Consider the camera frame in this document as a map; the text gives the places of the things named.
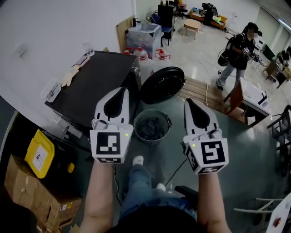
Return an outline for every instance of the wooden stool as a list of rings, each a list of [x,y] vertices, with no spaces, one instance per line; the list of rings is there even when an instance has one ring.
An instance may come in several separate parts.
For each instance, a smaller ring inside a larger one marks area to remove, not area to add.
[[[184,23],[184,31],[182,33],[182,36],[184,35],[184,32],[186,31],[186,35],[187,35],[187,29],[192,29],[195,31],[195,35],[194,35],[194,40],[196,39],[196,32],[198,32],[198,29],[200,28],[201,23],[199,21],[196,20],[191,20],[191,19],[187,19]]]

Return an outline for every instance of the yellow lid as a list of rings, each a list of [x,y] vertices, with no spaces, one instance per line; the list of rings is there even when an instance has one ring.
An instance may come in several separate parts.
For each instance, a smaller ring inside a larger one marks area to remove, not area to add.
[[[28,146],[24,160],[41,179],[46,176],[54,156],[54,144],[38,129]]]
[[[74,168],[75,168],[75,165],[72,162],[70,162],[68,164],[68,173],[72,173]]]

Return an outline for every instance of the ceiling light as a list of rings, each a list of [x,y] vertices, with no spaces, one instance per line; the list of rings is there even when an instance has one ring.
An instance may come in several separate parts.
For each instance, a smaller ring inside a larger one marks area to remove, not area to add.
[[[279,21],[284,25],[284,26],[286,26],[289,30],[291,30],[291,27],[290,26],[288,26],[286,23],[284,23],[282,20],[280,20],[279,19]]]

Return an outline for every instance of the round black lid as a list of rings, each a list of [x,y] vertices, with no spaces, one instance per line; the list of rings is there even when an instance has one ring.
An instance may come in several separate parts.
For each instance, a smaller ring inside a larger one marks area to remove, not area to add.
[[[184,72],[178,67],[167,67],[151,75],[140,89],[146,104],[156,104],[175,96],[185,83]]]

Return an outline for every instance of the jeans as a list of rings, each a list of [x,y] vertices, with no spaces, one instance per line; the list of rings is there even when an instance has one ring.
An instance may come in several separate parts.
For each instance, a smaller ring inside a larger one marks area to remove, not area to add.
[[[229,75],[235,70],[235,68],[228,63],[224,71],[221,73],[220,78],[216,81],[218,86],[224,87],[226,84],[226,80]],[[236,83],[235,86],[239,83],[240,78],[244,76],[245,70],[238,70],[236,69]]]
[[[142,165],[134,165],[129,174],[128,193],[121,206],[120,219],[141,206],[171,206],[190,214],[197,221],[196,212],[187,200],[151,187],[151,178]]]

